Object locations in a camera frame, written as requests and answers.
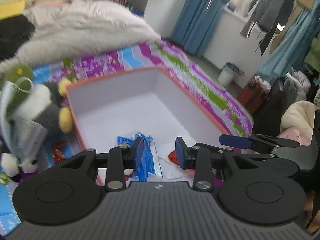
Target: blue curtain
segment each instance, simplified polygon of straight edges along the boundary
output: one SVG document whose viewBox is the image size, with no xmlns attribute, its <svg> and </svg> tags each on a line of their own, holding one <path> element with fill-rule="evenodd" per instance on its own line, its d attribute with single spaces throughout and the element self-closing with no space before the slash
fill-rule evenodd
<svg viewBox="0 0 320 240">
<path fill-rule="evenodd" d="M 170 37 L 197 56 L 205 52 L 224 7 L 221 0 L 213 0 L 206 14 L 207 4 L 207 0 L 187 0 Z"/>
<path fill-rule="evenodd" d="M 288 29 L 279 44 L 258 72 L 264 77 L 284 77 L 292 64 L 308 49 L 310 36 L 319 20 L 320 0 L 315 0 L 313 9 L 303 10 Z"/>
</svg>

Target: bed sheet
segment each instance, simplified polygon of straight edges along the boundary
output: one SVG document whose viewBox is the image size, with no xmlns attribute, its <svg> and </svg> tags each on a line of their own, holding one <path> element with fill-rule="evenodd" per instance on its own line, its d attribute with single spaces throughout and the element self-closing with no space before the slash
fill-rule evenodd
<svg viewBox="0 0 320 240">
<path fill-rule="evenodd" d="M 162 40 L 138 44 L 99 56 L 66 59 L 55 64 L 37 68 L 33 72 L 35 83 L 58 82 L 64 77 L 67 77 L 72 82 L 77 82 L 78 80 L 112 72 L 150 66 L 164 67 L 174 79 L 186 88 L 221 123 L 229 134 L 250 136 L 253 119 L 246 109 L 222 86 L 213 82 L 199 66 L 191 62 L 182 50 Z M 79 152 L 74 134 L 68 136 L 60 134 L 57 138 L 44 142 L 40 153 L 45 159 L 44 166 L 51 167 L 54 165 L 51 156 L 51 143 L 53 141 L 67 142 L 67 146 L 64 149 L 66 157 L 71 157 L 74 153 Z M 192 179 L 192 177 L 183 177 L 178 180 L 192 182 Z M 2 187 L 4 192 L 8 192 L 8 194 L 5 194 L 7 202 L 11 202 L 13 191 L 10 189 L 15 187 L 12 183 L 9 183 L 7 186 L 0 185 L 0 191 Z M 1 217 L 0 208 L 0 234 L 9 233 L 19 223 L 20 221 L 14 209 L 11 210 L 10 214 L 4 214 Z"/>
</svg>

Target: yellow pillow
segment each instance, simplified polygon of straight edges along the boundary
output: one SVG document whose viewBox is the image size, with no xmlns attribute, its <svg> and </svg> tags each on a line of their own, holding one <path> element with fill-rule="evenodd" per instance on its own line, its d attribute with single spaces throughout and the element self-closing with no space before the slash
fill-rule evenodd
<svg viewBox="0 0 320 240">
<path fill-rule="evenodd" d="M 0 4 L 0 20 L 16 16 L 24 11 L 26 7 L 26 0 L 17 2 Z"/>
</svg>

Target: green hat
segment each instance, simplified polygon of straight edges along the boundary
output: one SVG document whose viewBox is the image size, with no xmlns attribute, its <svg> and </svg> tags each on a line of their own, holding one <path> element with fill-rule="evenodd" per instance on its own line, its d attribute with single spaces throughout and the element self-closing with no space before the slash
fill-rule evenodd
<svg viewBox="0 0 320 240">
<path fill-rule="evenodd" d="M 8 70 L 4 75 L 4 81 L 9 81 L 16 83 L 21 77 L 27 77 L 33 82 L 33 72 L 27 65 L 18 65 L 14 68 Z M 25 80 L 19 84 L 19 88 L 22 90 L 30 90 L 31 84 L 29 81 Z M 18 105 L 20 105 L 26 98 L 28 94 L 20 90 L 16 90 L 14 98 L 11 104 L 8 106 L 7 113 L 11 113 Z"/>
</svg>

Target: plush toy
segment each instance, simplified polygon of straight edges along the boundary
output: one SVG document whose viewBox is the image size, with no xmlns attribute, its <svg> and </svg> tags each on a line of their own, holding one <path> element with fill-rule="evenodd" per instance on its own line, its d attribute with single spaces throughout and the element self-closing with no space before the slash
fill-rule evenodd
<svg viewBox="0 0 320 240">
<path fill-rule="evenodd" d="M 15 83 L 25 75 L 32 80 L 33 76 L 30 76 L 29 68 L 24 65 L 11 70 L 4 79 Z M 26 83 L 24 82 L 21 85 L 30 86 L 30 84 Z M 47 132 L 46 138 L 53 137 L 60 131 L 63 133 L 70 132 L 73 128 L 70 109 L 68 107 L 59 108 L 59 105 L 67 95 L 66 86 L 70 83 L 68 79 L 63 79 L 59 83 L 35 84 L 29 95 L 17 90 L 8 107 L 7 114 L 10 120 L 14 120 L 13 126 L 19 127 L 17 122 L 20 120 L 21 122 L 23 122 L 22 120 L 30 121 L 29 123 L 33 121 L 45 128 Z M 4 172 L 14 181 L 20 180 L 19 167 L 25 173 L 36 172 L 38 169 L 36 155 L 40 147 L 40 145 L 36 146 L 36 150 L 23 154 L 22 157 L 19 156 L 19 159 L 12 154 L 3 153 L 1 166 Z"/>
</svg>

